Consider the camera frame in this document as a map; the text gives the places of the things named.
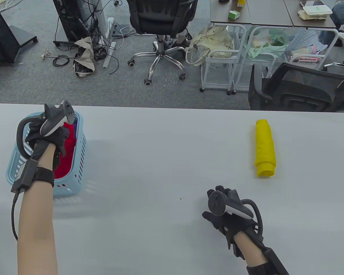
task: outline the green box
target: green box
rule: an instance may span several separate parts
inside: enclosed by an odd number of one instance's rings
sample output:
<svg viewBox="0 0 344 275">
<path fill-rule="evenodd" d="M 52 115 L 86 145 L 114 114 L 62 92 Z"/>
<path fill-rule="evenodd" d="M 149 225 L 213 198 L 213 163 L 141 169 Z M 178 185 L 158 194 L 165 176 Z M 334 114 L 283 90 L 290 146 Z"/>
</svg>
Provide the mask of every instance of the green box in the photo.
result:
<svg viewBox="0 0 344 275">
<path fill-rule="evenodd" d="M 240 17 L 240 12 L 238 12 L 238 11 L 230 11 L 229 13 L 228 13 L 228 18 L 230 18 L 230 19 L 232 19 L 232 20 L 235 20 L 235 19 L 237 19 L 238 17 Z"/>
</svg>

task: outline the red cloth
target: red cloth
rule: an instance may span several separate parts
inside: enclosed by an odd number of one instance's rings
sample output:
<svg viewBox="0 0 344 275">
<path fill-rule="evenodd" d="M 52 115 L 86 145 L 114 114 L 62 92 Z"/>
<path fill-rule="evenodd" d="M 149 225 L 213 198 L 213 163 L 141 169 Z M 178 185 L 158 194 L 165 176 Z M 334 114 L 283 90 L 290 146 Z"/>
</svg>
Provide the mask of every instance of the red cloth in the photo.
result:
<svg viewBox="0 0 344 275">
<path fill-rule="evenodd" d="M 60 165 L 57 167 L 57 169 L 54 171 L 55 179 L 62 178 L 67 175 L 67 173 L 70 172 L 71 165 L 73 162 L 73 155 L 75 150 L 75 133 L 74 133 L 74 125 L 70 125 L 67 123 L 64 123 L 64 127 L 68 128 L 70 131 L 69 137 L 65 141 L 65 150 L 66 150 L 66 156 L 62 157 L 60 154 Z"/>
</svg>

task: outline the mesh chair back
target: mesh chair back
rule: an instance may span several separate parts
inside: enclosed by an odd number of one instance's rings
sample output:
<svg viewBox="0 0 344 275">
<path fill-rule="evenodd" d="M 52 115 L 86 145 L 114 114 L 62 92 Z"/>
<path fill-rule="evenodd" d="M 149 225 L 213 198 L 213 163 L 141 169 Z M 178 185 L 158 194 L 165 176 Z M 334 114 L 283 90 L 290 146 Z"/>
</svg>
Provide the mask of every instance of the mesh chair back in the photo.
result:
<svg viewBox="0 0 344 275">
<path fill-rule="evenodd" d="M 198 0 L 127 0 L 137 33 L 175 36 L 194 18 Z"/>
<path fill-rule="evenodd" d="M 283 63 L 263 88 L 277 110 L 344 109 L 344 76 Z"/>
</svg>

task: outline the blue plastic basket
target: blue plastic basket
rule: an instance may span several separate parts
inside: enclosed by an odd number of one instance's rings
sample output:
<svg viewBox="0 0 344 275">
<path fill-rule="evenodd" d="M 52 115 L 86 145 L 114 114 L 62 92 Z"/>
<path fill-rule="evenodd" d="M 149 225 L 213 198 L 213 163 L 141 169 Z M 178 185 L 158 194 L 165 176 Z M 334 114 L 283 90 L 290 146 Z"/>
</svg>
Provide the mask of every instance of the blue plastic basket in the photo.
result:
<svg viewBox="0 0 344 275">
<path fill-rule="evenodd" d="M 76 144 L 75 150 L 73 154 L 73 162 L 71 164 L 70 172 L 62 177 L 58 178 L 54 181 L 54 198 L 65 198 L 68 196 L 75 195 L 79 193 L 83 185 L 83 167 L 84 167 L 84 156 L 85 156 L 85 148 L 87 141 L 85 140 L 85 136 L 83 133 L 83 117 L 78 113 L 75 112 L 75 129 L 76 129 Z M 24 149 L 27 151 L 28 154 L 32 154 L 32 149 L 29 147 L 28 143 L 24 140 L 29 133 L 29 124 L 24 127 L 23 131 L 23 143 Z M 7 181 L 10 185 L 13 185 L 14 180 L 16 178 L 16 174 L 18 173 L 18 168 L 21 164 L 26 161 L 24 157 L 19 153 L 17 146 L 15 144 L 14 150 L 9 162 L 8 170 L 6 173 Z"/>
</svg>

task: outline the wrist strap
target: wrist strap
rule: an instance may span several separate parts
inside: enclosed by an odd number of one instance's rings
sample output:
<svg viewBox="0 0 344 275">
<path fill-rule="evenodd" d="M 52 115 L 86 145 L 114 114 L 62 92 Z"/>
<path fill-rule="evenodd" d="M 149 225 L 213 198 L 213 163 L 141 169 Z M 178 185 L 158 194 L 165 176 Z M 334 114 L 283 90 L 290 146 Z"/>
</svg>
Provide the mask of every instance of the wrist strap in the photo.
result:
<svg viewBox="0 0 344 275">
<path fill-rule="evenodd" d="M 277 275 L 278 271 L 270 262 L 256 267 L 246 267 L 248 275 Z"/>
<path fill-rule="evenodd" d="M 44 167 L 37 167 L 36 174 L 34 175 L 32 182 L 40 180 L 42 182 L 51 183 L 52 187 L 54 187 L 54 177 L 54 172 L 52 170 Z"/>
</svg>

